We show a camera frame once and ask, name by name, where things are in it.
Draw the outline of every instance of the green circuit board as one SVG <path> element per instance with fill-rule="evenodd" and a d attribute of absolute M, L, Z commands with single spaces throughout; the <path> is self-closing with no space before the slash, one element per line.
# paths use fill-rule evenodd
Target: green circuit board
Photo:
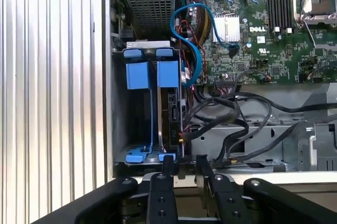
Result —
<path fill-rule="evenodd" d="M 233 0 L 234 3 L 231 4 L 226 0 L 207 0 L 214 16 L 231 13 L 239 16 L 241 38 L 238 42 L 239 52 L 230 58 L 227 49 L 213 42 L 211 33 L 204 44 L 207 72 L 201 84 L 214 85 L 221 80 L 230 82 L 238 73 L 252 68 L 267 73 L 272 78 L 270 83 L 275 84 L 334 82 L 337 79 L 335 69 L 324 69 L 317 72 L 311 80 L 306 79 L 315 68 L 337 66 L 337 29 L 334 25 L 310 26 L 316 43 L 314 48 L 308 30 L 305 27 L 299 28 L 294 20 L 292 34 L 275 35 L 269 32 L 267 0 L 257 1 L 258 4 L 249 0 Z M 251 32 L 250 27 L 258 27 L 260 31 Z M 242 78 L 243 84 L 262 82 L 260 76 Z"/>

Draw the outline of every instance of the chip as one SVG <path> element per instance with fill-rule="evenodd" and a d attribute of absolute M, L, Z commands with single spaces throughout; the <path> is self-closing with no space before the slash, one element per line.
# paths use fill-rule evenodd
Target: chip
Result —
<path fill-rule="evenodd" d="M 237 64 L 237 71 L 238 72 L 243 72 L 244 71 L 244 64 L 242 64 L 242 63 Z"/>
<path fill-rule="evenodd" d="M 272 68 L 272 74 L 273 75 L 279 75 L 280 74 L 280 68 L 279 67 L 273 67 Z"/>

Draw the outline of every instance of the dell logo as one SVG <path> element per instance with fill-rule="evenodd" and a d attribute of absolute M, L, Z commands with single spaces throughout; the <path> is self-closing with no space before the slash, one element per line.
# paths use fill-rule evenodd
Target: dell logo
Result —
<path fill-rule="evenodd" d="M 249 27 L 250 32 L 266 32 L 264 27 Z"/>

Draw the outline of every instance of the metal side panel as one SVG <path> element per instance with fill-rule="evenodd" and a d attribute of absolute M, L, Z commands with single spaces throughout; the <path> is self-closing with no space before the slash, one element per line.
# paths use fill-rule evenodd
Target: metal side panel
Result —
<path fill-rule="evenodd" d="M 0 220 L 105 182 L 102 0 L 0 0 Z"/>

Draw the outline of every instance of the white label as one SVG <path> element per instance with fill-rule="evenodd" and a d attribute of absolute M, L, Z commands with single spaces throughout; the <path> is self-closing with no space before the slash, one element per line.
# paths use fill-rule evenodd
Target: white label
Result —
<path fill-rule="evenodd" d="M 264 36 L 257 36 L 257 43 L 258 44 L 265 44 L 265 37 Z"/>
<path fill-rule="evenodd" d="M 186 76 L 185 76 L 185 72 L 181 72 L 181 83 L 186 84 Z"/>
<path fill-rule="evenodd" d="M 249 27 L 250 32 L 266 32 L 264 27 Z"/>
<path fill-rule="evenodd" d="M 266 48 L 260 48 L 259 49 L 259 53 L 260 54 L 268 54 L 270 51 L 269 50 L 267 50 Z"/>
<path fill-rule="evenodd" d="M 187 67 L 185 67 L 185 77 L 186 79 L 191 79 L 191 73 Z"/>

